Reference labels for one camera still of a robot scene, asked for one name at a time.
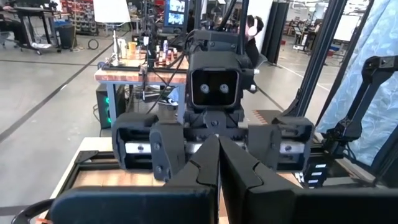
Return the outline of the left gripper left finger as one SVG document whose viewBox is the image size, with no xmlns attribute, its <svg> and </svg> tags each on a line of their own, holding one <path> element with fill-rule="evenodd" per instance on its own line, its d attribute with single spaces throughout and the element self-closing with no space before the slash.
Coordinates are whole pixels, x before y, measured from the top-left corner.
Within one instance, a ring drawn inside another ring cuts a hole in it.
<svg viewBox="0 0 398 224">
<path fill-rule="evenodd" d="M 210 187 L 218 190 L 219 166 L 220 142 L 217 136 L 211 136 L 166 186 Z"/>
</svg>

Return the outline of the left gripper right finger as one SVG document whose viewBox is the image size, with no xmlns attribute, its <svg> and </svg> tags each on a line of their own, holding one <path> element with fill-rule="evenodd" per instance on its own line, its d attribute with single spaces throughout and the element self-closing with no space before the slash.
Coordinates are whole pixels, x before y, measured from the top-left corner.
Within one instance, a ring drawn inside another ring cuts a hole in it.
<svg viewBox="0 0 398 224">
<path fill-rule="evenodd" d="M 223 197 L 230 223 L 292 223 L 297 185 L 220 137 Z"/>
</svg>

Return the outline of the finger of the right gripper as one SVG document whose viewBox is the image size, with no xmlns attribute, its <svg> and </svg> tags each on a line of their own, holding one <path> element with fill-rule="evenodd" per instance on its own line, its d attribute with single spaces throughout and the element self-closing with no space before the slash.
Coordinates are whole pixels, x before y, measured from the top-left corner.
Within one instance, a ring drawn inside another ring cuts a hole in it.
<svg viewBox="0 0 398 224">
<path fill-rule="evenodd" d="M 157 122 L 149 134 L 156 180 L 167 182 L 185 165 L 185 139 L 180 123 Z"/>
<path fill-rule="evenodd" d="M 278 125 L 248 126 L 249 153 L 272 170 L 277 170 L 281 139 Z"/>
</svg>

